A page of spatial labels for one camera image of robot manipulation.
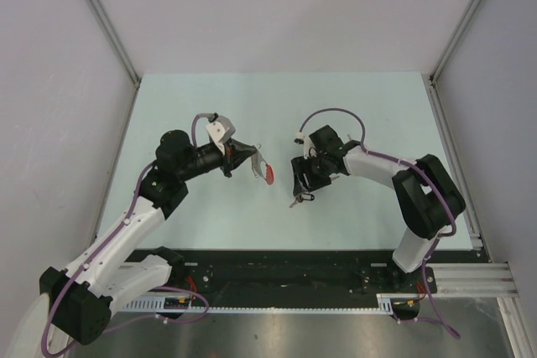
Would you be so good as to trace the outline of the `black tag with silver key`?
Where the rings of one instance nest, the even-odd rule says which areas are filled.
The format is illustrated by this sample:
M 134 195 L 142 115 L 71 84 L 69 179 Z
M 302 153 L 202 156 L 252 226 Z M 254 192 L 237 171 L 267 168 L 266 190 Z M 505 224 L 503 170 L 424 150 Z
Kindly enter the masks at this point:
M 294 199 L 294 201 L 290 204 L 290 208 L 295 207 L 296 205 L 299 205 L 304 202 L 311 202 L 315 200 L 315 196 L 310 193 L 303 193 L 301 195 L 297 195 Z

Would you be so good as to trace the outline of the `red-handled metal keyring holder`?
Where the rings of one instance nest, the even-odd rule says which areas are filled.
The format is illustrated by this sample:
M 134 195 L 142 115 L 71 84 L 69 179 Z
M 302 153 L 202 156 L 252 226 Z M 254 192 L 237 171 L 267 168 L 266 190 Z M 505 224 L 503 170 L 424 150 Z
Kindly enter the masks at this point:
M 274 170 L 261 154 L 261 144 L 255 144 L 255 153 L 251 157 L 251 167 L 256 179 L 263 179 L 267 185 L 273 185 L 275 181 Z

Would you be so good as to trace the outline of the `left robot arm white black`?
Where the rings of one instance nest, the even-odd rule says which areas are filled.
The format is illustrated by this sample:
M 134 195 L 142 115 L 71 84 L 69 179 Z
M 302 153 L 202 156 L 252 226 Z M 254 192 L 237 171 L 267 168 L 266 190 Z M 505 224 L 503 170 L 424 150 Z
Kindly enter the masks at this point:
M 39 291 L 50 299 L 45 326 L 55 326 L 73 342 L 89 345 L 112 316 L 142 294 L 162 288 L 174 291 L 185 281 L 180 259 L 163 248 L 146 257 L 122 278 L 115 274 L 137 245 L 164 223 L 188 194 L 187 181 L 214 169 L 226 177 L 247 160 L 257 177 L 266 165 L 253 145 L 233 139 L 233 132 L 213 123 L 209 143 L 195 147 L 186 132 L 166 132 L 156 159 L 138 177 L 129 207 L 117 222 L 64 269 L 47 268 Z

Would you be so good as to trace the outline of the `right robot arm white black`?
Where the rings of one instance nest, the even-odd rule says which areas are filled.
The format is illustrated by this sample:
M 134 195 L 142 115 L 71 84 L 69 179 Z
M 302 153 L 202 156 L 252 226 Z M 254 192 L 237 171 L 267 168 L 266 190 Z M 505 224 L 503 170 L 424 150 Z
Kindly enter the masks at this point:
M 295 143 L 303 153 L 291 159 L 292 205 L 314 200 L 314 193 L 338 175 L 369 179 L 394 191 L 406 230 L 377 283 L 408 291 L 440 239 L 455 235 L 456 218 L 466 209 L 442 162 L 432 154 L 408 161 L 368 149 L 362 141 L 345 143 L 328 125 L 309 136 L 298 133 Z

